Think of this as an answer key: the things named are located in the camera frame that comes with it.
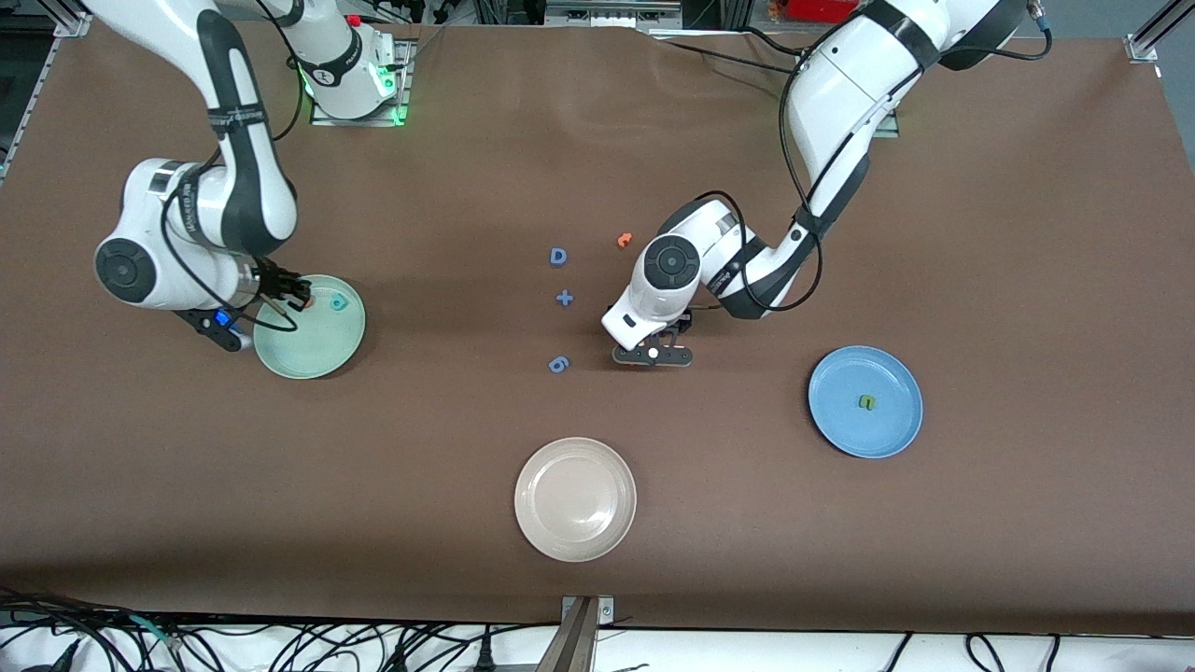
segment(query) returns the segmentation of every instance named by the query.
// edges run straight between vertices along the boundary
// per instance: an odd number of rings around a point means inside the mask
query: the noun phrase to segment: brown tabletop
[[[277,129],[293,75],[241,28]],[[772,59],[743,43],[706,44]],[[699,314],[690,369],[611,362],[599,318],[676,207],[725,189],[783,234],[782,79],[627,30],[445,30],[409,126],[278,145],[300,225],[276,261],[368,306],[345,369],[292,381],[97,283],[128,171],[213,139],[166,62],[103,25],[67,41],[0,189],[0,579],[171,611],[541,621],[609,593],[639,624],[1190,631],[1195,179],[1117,42],[932,71],[813,301]],[[891,459],[808,414],[856,343],[925,397]],[[511,508],[569,435],[639,494],[584,564]]]

